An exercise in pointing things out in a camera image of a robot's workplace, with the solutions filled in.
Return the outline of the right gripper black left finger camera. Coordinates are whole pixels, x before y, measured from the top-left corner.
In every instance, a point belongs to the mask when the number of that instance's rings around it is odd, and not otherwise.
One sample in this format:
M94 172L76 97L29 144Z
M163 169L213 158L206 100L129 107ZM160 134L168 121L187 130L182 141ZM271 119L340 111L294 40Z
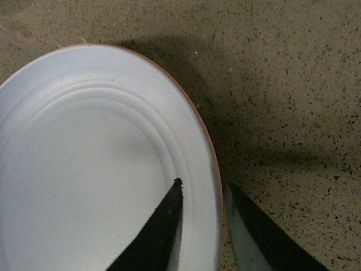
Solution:
M182 211L182 180L176 178L135 239L107 269L167 270Z

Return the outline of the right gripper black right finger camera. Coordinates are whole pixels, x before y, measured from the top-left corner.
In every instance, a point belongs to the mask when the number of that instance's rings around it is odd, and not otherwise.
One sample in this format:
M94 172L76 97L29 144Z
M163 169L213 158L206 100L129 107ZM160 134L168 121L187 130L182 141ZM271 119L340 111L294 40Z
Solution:
M236 184L227 184L225 200L239 270L327 270Z

